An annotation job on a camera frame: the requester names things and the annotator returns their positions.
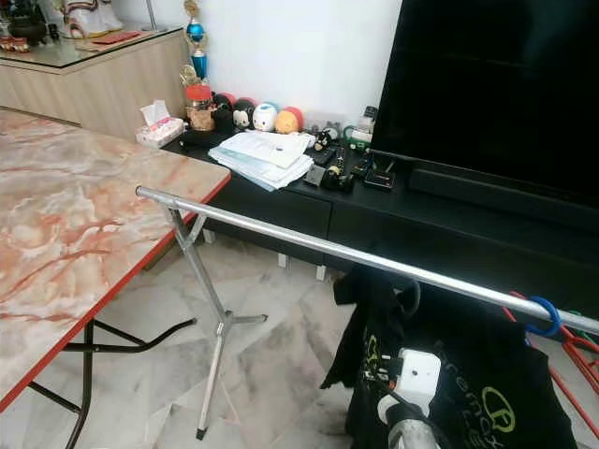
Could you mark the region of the blue plastic hanger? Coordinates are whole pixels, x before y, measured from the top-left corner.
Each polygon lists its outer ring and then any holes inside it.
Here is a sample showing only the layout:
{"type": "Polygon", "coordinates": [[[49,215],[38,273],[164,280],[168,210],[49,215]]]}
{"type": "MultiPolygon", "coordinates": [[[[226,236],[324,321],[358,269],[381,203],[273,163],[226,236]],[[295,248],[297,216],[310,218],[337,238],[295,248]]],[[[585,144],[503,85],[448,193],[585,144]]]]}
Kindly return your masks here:
{"type": "Polygon", "coordinates": [[[548,325],[547,326],[534,326],[532,324],[526,324],[523,326],[527,333],[534,335],[540,335],[540,337],[552,338],[556,337],[558,332],[561,330],[562,320],[558,309],[553,305],[550,300],[540,297],[531,296],[528,297],[531,302],[540,305],[544,311],[548,314],[548,325]]]}

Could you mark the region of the stack of white papers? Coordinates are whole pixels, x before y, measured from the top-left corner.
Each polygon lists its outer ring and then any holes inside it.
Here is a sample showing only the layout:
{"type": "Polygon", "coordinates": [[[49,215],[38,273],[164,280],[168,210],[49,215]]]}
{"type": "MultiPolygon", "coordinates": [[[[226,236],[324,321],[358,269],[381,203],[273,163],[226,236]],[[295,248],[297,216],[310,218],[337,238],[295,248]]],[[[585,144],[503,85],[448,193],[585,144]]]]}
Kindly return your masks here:
{"type": "Polygon", "coordinates": [[[212,147],[207,154],[258,187],[273,192],[307,174],[315,162],[305,151],[313,145],[315,137],[307,133],[244,131],[212,147]]]}

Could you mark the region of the black soundbar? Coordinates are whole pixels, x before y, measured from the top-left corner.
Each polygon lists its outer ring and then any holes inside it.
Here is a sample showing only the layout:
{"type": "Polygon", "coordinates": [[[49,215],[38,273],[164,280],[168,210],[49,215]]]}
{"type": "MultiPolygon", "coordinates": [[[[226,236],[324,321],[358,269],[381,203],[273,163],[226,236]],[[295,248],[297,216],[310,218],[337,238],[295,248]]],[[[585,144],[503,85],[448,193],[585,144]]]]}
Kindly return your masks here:
{"type": "Polygon", "coordinates": [[[407,185],[429,196],[599,234],[599,198],[573,196],[544,185],[432,163],[412,167],[407,185]]]}

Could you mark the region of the small black digital clock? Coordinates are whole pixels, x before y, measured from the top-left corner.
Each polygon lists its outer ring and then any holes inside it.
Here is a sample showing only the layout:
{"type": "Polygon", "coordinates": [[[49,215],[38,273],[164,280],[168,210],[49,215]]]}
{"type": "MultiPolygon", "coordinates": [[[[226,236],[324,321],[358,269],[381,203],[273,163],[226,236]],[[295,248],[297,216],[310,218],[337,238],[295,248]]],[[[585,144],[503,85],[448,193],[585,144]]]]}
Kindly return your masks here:
{"type": "Polygon", "coordinates": [[[390,192],[394,187],[394,161],[375,161],[371,159],[365,167],[362,182],[377,191],[390,192]]]}

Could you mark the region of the red envelope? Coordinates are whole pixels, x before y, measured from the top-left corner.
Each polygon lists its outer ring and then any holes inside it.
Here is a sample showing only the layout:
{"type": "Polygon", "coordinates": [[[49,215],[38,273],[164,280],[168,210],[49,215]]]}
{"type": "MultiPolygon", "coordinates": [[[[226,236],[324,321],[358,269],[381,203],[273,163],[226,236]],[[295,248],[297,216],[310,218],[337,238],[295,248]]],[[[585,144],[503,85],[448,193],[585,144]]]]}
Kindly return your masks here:
{"type": "Polygon", "coordinates": [[[131,41],[142,35],[141,31],[124,31],[123,33],[110,33],[90,39],[95,46],[112,46],[112,44],[131,41]]]}

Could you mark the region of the black TV console cabinet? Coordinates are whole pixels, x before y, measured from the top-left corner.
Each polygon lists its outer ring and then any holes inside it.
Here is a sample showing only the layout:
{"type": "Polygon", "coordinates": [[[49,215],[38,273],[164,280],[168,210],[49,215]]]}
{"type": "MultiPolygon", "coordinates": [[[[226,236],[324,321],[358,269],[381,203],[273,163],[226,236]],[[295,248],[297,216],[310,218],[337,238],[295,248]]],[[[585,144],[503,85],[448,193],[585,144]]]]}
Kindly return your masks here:
{"type": "Polygon", "coordinates": [[[599,320],[599,230],[539,221],[407,188],[350,192],[296,181],[265,191],[231,176],[211,204],[403,264],[551,300],[599,320]]]}

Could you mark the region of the silver metal clothes rack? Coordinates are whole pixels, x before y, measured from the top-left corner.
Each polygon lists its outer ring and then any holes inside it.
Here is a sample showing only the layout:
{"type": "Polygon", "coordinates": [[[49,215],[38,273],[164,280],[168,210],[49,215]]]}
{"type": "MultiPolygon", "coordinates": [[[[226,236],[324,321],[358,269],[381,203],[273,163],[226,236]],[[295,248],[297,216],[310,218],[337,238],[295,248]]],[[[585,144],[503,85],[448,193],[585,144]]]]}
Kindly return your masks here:
{"type": "Polygon", "coordinates": [[[527,315],[548,318],[549,321],[555,320],[563,328],[576,328],[583,330],[583,332],[599,334],[599,320],[577,315],[577,313],[558,311],[553,305],[535,305],[529,299],[518,299],[514,295],[501,294],[501,292],[491,290],[491,288],[466,281],[458,281],[458,279],[448,277],[448,275],[429,272],[423,268],[389,260],[389,258],[377,256],[375,253],[356,251],[356,249],[346,247],[346,245],[300,234],[299,231],[291,230],[291,228],[283,228],[278,225],[257,221],[256,219],[245,217],[245,215],[226,212],[226,210],[218,209],[218,207],[198,204],[196,201],[188,200],[188,198],[183,198],[182,196],[146,188],[145,185],[139,185],[136,188],[136,194],[137,196],[150,198],[161,205],[161,209],[166,214],[168,222],[174,227],[174,237],[177,247],[181,249],[184,260],[188,262],[192,272],[196,274],[198,285],[205,288],[206,298],[214,310],[215,343],[212,347],[204,397],[202,397],[201,410],[198,415],[196,438],[199,441],[204,440],[204,437],[207,436],[207,431],[209,431],[209,414],[215,384],[217,384],[219,371],[221,371],[224,347],[226,347],[226,335],[231,332],[234,326],[264,324],[267,321],[265,313],[237,315],[237,313],[224,307],[221,302],[221,298],[219,298],[218,292],[215,291],[212,279],[209,273],[207,273],[205,266],[202,265],[196,249],[196,239],[201,234],[201,231],[204,230],[205,222],[209,221],[209,219],[244,228],[244,230],[256,232],[256,234],[280,239],[284,242],[297,244],[300,247],[312,249],[312,251],[345,258],[345,260],[354,261],[356,264],[393,273],[411,282],[428,283],[429,285],[453,291],[454,294],[480,300],[480,302],[502,305],[502,307],[513,309],[513,311],[525,312],[527,315]]]}

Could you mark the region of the light wooden sideboard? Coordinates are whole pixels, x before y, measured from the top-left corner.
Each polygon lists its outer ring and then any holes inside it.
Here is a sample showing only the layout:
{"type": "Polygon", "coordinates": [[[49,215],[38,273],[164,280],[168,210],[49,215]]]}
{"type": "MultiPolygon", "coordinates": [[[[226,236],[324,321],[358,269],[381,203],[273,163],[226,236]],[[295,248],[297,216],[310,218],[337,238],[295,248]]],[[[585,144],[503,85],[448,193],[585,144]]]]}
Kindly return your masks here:
{"type": "Polygon", "coordinates": [[[107,48],[82,51],[67,41],[0,54],[0,106],[117,138],[145,124],[141,109],[157,101],[184,117],[183,30],[149,33],[107,48]]]}

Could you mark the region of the dark bronze incense burner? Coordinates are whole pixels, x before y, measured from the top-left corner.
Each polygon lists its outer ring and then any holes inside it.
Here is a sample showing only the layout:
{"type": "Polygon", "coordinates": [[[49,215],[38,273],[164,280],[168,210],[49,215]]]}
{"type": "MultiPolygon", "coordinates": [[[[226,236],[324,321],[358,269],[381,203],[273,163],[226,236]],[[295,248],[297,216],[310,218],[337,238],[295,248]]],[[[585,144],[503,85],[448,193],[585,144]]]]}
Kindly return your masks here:
{"type": "Polygon", "coordinates": [[[39,0],[8,0],[9,33],[26,39],[30,47],[47,46],[49,31],[39,0]]]}

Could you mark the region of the red black plush toy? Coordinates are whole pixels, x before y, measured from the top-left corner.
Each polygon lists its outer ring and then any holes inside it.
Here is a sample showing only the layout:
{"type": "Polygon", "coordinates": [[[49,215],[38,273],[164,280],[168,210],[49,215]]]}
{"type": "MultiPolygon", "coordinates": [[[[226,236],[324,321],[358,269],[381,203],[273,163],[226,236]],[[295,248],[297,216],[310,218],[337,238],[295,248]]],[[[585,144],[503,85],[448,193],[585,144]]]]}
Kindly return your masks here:
{"type": "Polygon", "coordinates": [[[234,106],[235,98],[228,93],[218,93],[212,96],[210,107],[215,133],[234,133],[234,106]]]}

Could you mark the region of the black flat television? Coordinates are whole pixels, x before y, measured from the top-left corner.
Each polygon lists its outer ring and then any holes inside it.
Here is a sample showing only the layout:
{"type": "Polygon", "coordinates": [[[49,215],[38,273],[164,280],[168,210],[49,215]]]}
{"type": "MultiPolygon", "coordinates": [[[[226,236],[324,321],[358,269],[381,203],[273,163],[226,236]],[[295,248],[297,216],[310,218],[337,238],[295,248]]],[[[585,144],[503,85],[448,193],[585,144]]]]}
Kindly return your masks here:
{"type": "Polygon", "coordinates": [[[402,0],[373,148],[599,206],[599,0],[402,0]]]}

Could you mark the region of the white pink tissue box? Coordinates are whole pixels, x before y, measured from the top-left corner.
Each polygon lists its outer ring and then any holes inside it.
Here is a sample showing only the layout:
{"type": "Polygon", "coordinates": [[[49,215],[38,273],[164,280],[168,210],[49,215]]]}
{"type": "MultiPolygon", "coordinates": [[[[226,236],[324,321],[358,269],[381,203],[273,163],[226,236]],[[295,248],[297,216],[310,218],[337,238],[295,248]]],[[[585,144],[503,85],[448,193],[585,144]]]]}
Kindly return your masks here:
{"type": "Polygon", "coordinates": [[[154,101],[140,109],[144,124],[136,133],[136,142],[161,149],[185,131],[185,122],[168,111],[164,101],[154,101]]]}

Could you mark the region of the white gold porcelain statue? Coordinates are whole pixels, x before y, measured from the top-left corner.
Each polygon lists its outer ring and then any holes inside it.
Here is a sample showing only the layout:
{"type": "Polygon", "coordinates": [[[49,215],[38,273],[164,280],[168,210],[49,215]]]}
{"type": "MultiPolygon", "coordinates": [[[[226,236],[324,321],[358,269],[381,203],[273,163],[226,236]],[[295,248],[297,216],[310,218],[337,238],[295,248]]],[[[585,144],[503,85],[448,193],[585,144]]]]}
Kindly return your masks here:
{"type": "Polygon", "coordinates": [[[119,33],[124,22],[115,16],[112,0],[56,0],[65,29],[74,39],[119,33]]]}

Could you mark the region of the black T-shirt green logo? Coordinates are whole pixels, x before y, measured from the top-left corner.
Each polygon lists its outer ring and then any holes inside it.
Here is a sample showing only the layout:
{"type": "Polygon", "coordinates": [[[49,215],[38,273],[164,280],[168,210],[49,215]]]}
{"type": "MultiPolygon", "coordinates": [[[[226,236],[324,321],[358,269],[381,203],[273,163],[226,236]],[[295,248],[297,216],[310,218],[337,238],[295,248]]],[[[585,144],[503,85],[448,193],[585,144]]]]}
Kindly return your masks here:
{"type": "Polygon", "coordinates": [[[522,325],[479,300],[373,267],[343,275],[334,299],[354,312],[324,386],[352,390],[343,424],[351,449],[387,449],[377,414],[384,395],[365,392],[365,351],[402,348],[441,359],[429,419],[450,448],[577,449],[547,356],[527,345],[522,325]]]}

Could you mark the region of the white round plush toy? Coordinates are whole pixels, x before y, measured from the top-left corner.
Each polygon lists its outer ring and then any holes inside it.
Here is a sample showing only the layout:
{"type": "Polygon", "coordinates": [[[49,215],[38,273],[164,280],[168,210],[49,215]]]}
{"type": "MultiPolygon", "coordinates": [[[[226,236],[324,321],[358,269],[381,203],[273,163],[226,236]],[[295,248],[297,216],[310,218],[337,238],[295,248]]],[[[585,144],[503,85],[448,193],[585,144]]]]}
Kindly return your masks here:
{"type": "Polygon", "coordinates": [[[270,102],[256,104],[253,110],[251,125],[256,131],[273,132],[279,108],[270,102]]]}

